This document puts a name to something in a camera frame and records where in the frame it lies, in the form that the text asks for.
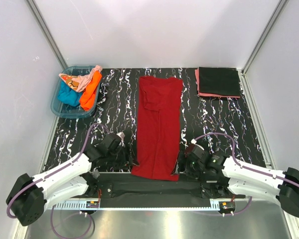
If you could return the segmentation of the red t shirt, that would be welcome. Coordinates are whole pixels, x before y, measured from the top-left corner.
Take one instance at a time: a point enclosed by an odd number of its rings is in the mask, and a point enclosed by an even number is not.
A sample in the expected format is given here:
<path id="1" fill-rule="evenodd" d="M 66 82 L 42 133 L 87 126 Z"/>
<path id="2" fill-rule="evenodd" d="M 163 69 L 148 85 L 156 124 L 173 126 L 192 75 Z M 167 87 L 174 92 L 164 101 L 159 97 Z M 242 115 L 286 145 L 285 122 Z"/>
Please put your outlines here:
<path id="1" fill-rule="evenodd" d="M 173 172 L 179 153 L 183 82 L 177 78 L 139 78 L 135 176 L 178 181 Z"/>

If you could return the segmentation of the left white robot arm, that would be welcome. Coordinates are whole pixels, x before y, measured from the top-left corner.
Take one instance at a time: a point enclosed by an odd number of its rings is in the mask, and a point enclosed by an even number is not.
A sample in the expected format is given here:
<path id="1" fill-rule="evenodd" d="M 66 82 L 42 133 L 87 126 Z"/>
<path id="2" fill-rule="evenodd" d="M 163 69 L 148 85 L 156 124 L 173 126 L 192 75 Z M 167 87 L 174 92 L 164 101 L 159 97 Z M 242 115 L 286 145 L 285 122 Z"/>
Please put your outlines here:
<path id="1" fill-rule="evenodd" d="M 29 226 L 64 200 L 100 194 L 98 168 L 121 170 L 139 165 L 134 153 L 127 152 L 124 133 L 108 133 L 97 144 L 85 142 L 72 158 L 48 171 L 34 176 L 22 174 L 6 199 L 8 217 Z"/>

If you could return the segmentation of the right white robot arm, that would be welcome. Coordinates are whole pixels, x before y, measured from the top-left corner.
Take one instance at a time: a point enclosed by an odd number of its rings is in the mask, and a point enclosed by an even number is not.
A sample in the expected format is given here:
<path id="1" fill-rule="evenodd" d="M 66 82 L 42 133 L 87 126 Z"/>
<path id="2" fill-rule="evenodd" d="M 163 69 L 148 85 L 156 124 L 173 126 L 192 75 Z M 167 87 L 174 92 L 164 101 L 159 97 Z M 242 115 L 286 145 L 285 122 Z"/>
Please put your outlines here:
<path id="1" fill-rule="evenodd" d="M 268 169 L 233 159 L 217 151 L 209 153 L 198 144 L 178 154 L 172 175 L 184 173 L 200 183 L 207 199 L 247 196 L 269 201 L 299 218 L 299 171 Z"/>

